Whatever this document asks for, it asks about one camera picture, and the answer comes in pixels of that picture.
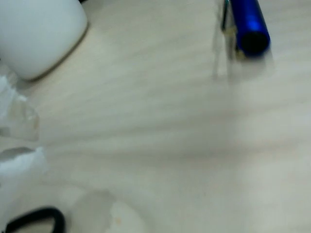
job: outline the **clear plastic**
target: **clear plastic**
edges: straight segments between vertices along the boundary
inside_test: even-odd
[[[0,76],[0,135],[34,141],[38,139],[38,130],[37,112],[9,85],[6,77]],[[12,217],[13,203],[21,190],[47,170],[43,148],[2,150],[0,148],[0,231],[5,230]]]

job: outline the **white mug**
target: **white mug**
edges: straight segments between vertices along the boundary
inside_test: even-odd
[[[51,69],[87,27],[78,0],[0,0],[0,59],[31,80]]]

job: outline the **pen barrel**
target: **pen barrel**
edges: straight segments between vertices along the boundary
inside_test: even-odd
[[[261,55],[270,45],[270,36],[257,0],[231,0],[237,27],[238,47],[250,56]]]

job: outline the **crumpled plastic wrap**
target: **crumpled plastic wrap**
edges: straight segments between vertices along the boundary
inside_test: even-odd
[[[0,135],[38,139],[39,116],[24,96],[0,76]],[[23,188],[47,170],[43,148],[0,148],[0,231],[4,231]]]

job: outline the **black scissors handle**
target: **black scissors handle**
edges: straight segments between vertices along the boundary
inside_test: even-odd
[[[5,233],[12,233],[24,226],[32,223],[46,220],[49,218],[54,219],[54,227],[52,233],[64,233],[66,227],[65,217],[58,209],[54,207],[44,207],[32,210],[24,215],[18,216],[8,223]]]

